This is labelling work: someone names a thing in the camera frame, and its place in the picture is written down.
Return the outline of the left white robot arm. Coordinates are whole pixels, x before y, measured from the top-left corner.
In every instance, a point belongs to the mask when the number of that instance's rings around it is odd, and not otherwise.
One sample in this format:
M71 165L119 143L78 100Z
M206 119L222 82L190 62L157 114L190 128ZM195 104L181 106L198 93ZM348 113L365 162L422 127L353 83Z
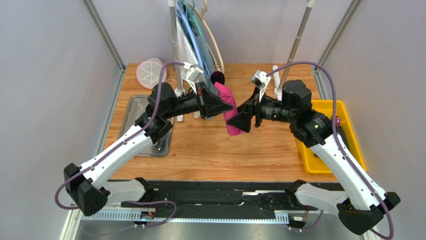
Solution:
M203 82L181 96L176 96L169 83L157 84L147 100L144 112L121 138L80 166L70 163L64 168L65 191L84 216L92 216L106 205L143 199L149 188L142 178L117 183L109 179L136 154L167 135L173 128L172 118L199 112L208 119L233 109Z

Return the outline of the purple metal spoon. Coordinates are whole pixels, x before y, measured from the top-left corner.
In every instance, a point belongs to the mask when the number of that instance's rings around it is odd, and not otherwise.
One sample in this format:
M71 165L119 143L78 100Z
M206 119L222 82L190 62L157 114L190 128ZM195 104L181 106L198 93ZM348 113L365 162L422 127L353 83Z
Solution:
M215 71L211 74L210 76L210 80L212 82L212 84L216 84L219 83L221 85L225 85L225 75L221 72L221 71Z

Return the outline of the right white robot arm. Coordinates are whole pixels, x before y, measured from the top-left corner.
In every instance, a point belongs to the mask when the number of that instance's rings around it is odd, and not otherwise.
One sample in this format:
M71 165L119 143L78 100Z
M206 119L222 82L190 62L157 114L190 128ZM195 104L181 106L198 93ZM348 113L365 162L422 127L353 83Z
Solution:
M268 81L254 78L252 96L240 105L228 124L246 133L262 120L289 123L293 136L319 157L343 191L325 190L302 180L287 189L291 207L312 206L337 216L352 233L362 235L376 226L401 201L395 192L378 186L333 131L334 122L313 108L312 93L301 80L287 81L281 99L265 94Z

